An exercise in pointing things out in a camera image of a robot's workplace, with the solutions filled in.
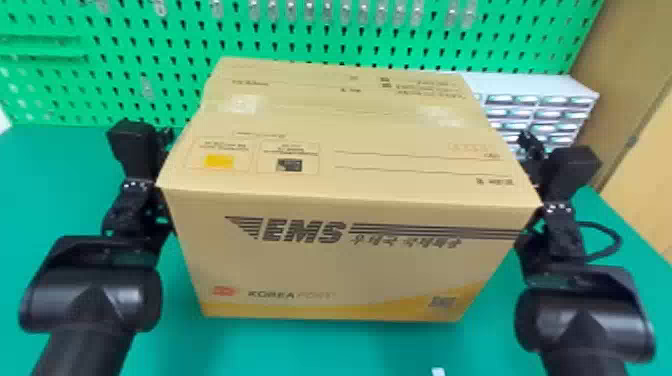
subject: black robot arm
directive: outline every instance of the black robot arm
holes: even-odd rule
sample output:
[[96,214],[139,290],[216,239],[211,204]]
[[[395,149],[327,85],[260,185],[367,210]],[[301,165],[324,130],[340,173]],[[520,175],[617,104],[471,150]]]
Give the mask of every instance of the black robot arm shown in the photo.
[[[519,144],[527,151],[522,165],[544,205],[515,244],[528,285],[516,306],[518,342],[539,353],[549,376],[625,376],[625,362],[653,358],[653,328],[630,273],[588,264],[616,252],[620,236],[576,221],[569,201],[600,162],[580,146],[546,157],[529,132],[521,133]],[[612,244],[586,253],[581,227],[605,233]]]
[[173,226],[154,181],[172,130],[122,120],[107,137],[126,178],[101,235],[58,239],[21,301],[21,327],[50,334],[34,376],[116,376],[161,315],[154,267]]

